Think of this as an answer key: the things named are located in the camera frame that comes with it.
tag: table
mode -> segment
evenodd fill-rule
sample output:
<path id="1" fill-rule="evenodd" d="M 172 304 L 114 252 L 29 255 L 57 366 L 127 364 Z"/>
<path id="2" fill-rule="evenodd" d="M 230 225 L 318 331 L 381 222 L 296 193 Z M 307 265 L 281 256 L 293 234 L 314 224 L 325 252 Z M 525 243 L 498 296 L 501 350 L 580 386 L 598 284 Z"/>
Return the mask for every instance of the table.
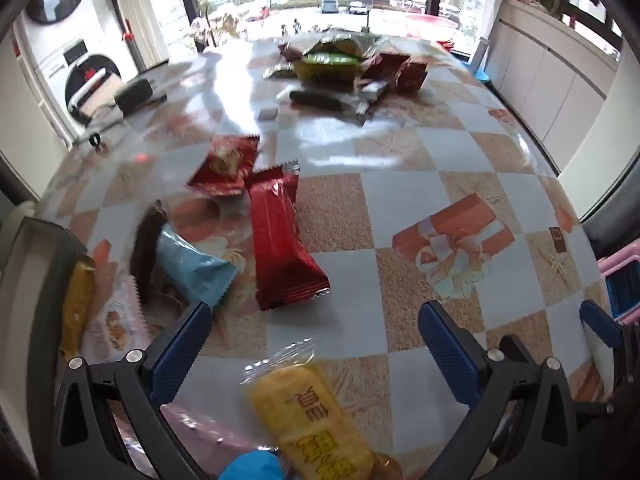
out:
<path id="1" fill-rule="evenodd" d="M 162 198 L 184 238 L 240 270 L 175 402 L 267 442 L 244 400 L 242 370 L 311 337 L 315 359 L 357 428 L 399 460 L 405 478 L 420 478 L 466 412 L 418 335 L 425 300 L 440 299 L 484 346 L 515 333 L 537 360 L 556 356 L 572 392 L 585 400 L 604 387 L 578 307 L 584 298 L 606 308 L 608 301 L 567 197 L 501 102 L 437 44 L 390 38 L 386 48 L 427 58 L 429 75 L 415 96 L 384 97 L 362 127 L 292 107 L 296 81 L 263 80 L 279 59 L 273 41 L 239 41 L 158 68 L 148 76 L 167 102 L 105 133 L 101 153 L 87 143 L 74 147 L 37 216 L 70 229 L 89 253 L 104 238 L 111 243 L 109 270 L 98 284 L 105 300 L 114 275 L 127 267 L 142 211 Z M 260 116 L 262 110 L 277 110 L 277 117 Z M 259 311 L 248 198 L 209 200 L 184 187 L 213 134 L 259 134 L 258 168 L 300 162 L 300 236 L 327 273 L 331 294 Z M 394 236 L 425 219 L 435 225 L 439 211 L 468 196 L 493 211 L 492 225 L 511 238 L 481 257 L 450 240 L 449 252 L 480 261 L 473 272 L 470 263 L 449 272 L 437 261 L 449 280 L 437 281 L 429 251 L 414 257 Z M 559 225 L 561 253 L 550 232 Z"/>

